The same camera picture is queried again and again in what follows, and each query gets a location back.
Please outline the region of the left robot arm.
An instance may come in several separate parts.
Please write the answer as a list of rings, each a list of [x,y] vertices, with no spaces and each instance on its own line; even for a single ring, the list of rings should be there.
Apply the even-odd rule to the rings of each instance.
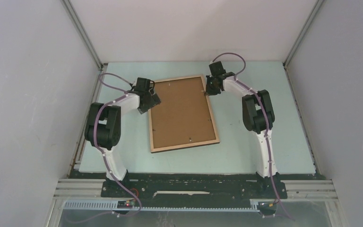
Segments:
[[[115,151],[121,138],[121,118],[133,110],[144,114],[161,103],[155,91],[154,81],[137,78],[130,86],[130,90],[122,90],[123,95],[112,101],[92,103],[84,131],[85,140],[100,152],[106,168],[106,177],[115,181],[112,191],[119,197],[125,197],[130,192],[130,183],[124,180],[128,170],[120,154]]]

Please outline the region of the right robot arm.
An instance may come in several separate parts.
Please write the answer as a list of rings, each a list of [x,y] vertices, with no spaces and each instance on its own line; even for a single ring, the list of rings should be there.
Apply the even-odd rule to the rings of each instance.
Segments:
[[[259,168],[256,171],[261,180],[256,184],[256,192],[267,198],[275,191],[275,176],[278,173],[272,148],[272,128],[275,114],[267,90],[255,90],[241,82],[235,73],[226,72],[220,61],[209,64],[210,74],[206,76],[207,96],[229,92],[241,99],[242,121],[246,130],[254,133],[260,150]]]

